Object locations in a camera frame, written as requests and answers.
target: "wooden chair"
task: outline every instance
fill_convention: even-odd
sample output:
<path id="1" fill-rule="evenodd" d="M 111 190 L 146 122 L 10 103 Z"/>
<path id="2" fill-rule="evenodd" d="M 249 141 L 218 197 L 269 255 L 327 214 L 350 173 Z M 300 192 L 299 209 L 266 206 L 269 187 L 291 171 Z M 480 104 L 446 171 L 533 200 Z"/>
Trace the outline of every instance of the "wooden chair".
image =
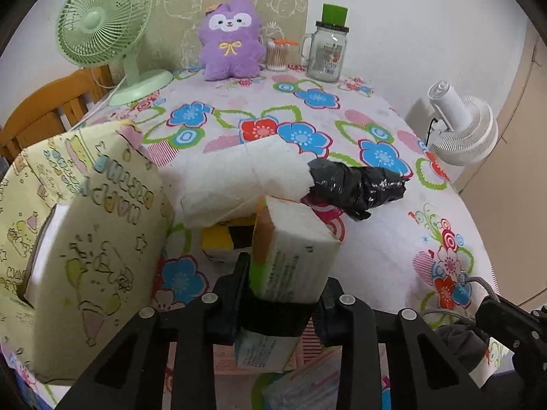
<path id="1" fill-rule="evenodd" d="M 62 107 L 70 125 L 75 125 L 88 111 L 83 95 L 89 94 L 91 100 L 97 103 L 108 92 L 95 80 L 102 86 L 112 86 L 108 66 L 79 69 L 68 77 L 46 84 L 27 97 L 0 131 L 0 156 L 11 163 L 21 148 L 65 132 L 56 108 Z"/>

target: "black plastic wrap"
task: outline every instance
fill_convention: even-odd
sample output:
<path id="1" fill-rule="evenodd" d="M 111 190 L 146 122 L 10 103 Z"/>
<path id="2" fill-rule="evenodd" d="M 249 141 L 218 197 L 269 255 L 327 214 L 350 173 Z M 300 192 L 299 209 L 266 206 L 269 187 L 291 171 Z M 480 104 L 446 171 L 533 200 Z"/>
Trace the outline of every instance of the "black plastic wrap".
<path id="1" fill-rule="evenodd" d="M 348 167 L 327 159 L 308 163 L 315 182 L 310 195 L 337 206 L 356 220 L 368 219 L 375 206 L 403 198 L 406 178 L 384 168 Z"/>

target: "green desk fan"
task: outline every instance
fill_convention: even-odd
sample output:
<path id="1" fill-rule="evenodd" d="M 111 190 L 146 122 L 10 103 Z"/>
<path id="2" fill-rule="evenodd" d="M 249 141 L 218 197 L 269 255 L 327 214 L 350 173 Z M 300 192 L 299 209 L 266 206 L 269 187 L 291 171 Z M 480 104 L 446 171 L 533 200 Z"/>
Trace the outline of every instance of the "green desk fan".
<path id="1" fill-rule="evenodd" d="M 125 105 L 167 86 L 165 70 L 139 73 L 135 45 L 141 39 L 154 0 L 67 0 L 59 15 L 57 43 L 64 56 L 80 67 L 102 66 L 122 57 L 125 82 L 110 106 Z"/>

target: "table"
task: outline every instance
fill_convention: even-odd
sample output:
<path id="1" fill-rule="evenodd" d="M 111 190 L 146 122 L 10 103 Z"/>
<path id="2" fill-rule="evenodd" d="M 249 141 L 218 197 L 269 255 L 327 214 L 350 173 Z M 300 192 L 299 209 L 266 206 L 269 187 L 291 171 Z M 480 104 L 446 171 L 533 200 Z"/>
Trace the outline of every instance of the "table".
<path id="1" fill-rule="evenodd" d="M 342 242 L 332 276 L 347 293 L 391 313 L 408 306 L 474 314 L 486 292 L 476 284 L 460 284 L 458 273 L 481 276 L 496 286 L 477 228 L 435 156 L 362 79 L 320 83 L 307 78 L 298 65 L 289 72 L 263 71 L 255 79 L 206 82 L 201 74 L 198 68 L 176 72 L 164 89 L 127 106 L 100 109 L 77 126 L 132 120 L 159 167 L 176 217 L 159 261 L 152 305 L 160 311 L 182 307 L 232 270 L 231 265 L 209 261 L 200 249 L 200 231 L 182 225 L 184 174 L 179 169 L 200 153 L 278 134 L 310 157 L 384 167 L 409 178 L 402 200 L 372 210 L 362 222 L 338 208 L 304 200 Z M 426 316 L 433 328 L 450 319 Z M 497 370 L 505 353 L 505 347 L 491 340 L 471 374 L 478 385 Z M 18 368 L 16 355 L 7 358 Z M 381 363 L 387 379 L 384 352 Z M 169 371 L 165 408 L 170 402 Z M 62 394 L 32 383 L 29 372 L 21 377 L 28 377 L 27 384 L 49 405 L 59 398 L 57 392 Z M 264 376 L 252 374 L 219 376 L 218 408 L 260 409 L 260 394 L 252 399 L 252 390 L 264 381 Z"/>

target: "purple plush toy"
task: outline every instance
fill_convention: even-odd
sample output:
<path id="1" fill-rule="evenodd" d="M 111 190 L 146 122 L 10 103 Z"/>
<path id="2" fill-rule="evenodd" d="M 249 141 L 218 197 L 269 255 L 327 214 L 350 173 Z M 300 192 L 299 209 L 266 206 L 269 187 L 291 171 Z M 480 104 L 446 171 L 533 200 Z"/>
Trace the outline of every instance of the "purple plush toy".
<path id="1" fill-rule="evenodd" d="M 258 40 L 261 22 L 248 0 L 232 0 L 208 13 L 200 27 L 200 62 L 205 80 L 257 77 L 266 49 Z"/>

